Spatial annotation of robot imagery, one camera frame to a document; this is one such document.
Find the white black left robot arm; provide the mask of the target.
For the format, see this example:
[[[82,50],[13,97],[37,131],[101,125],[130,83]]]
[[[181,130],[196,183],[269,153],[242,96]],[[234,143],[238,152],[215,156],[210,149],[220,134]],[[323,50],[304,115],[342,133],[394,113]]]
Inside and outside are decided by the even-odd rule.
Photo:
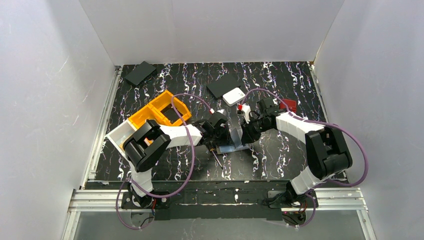
[[[152,192],[152,169],[167,149],[182,146],[214,149],[231,142],[228,117],[219,111],[187,126],[166,126],[148,119],[122,145],[130,164],[130,189],[141,198]]]

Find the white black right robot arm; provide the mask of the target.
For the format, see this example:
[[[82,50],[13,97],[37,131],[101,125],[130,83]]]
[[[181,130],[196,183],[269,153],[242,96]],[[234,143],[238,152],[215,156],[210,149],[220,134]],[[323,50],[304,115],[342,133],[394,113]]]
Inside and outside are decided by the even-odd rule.
[[[301,120],[289,109],[269,97],[257,103],[258,111],[247,104],[238,104],[242,144],[252,144],[262,133],[274,129],[297,138],[306,146],[307,167],[286,184],[286,199],[304,195],[329,177],[348,169],[353,160],[341,130]]]

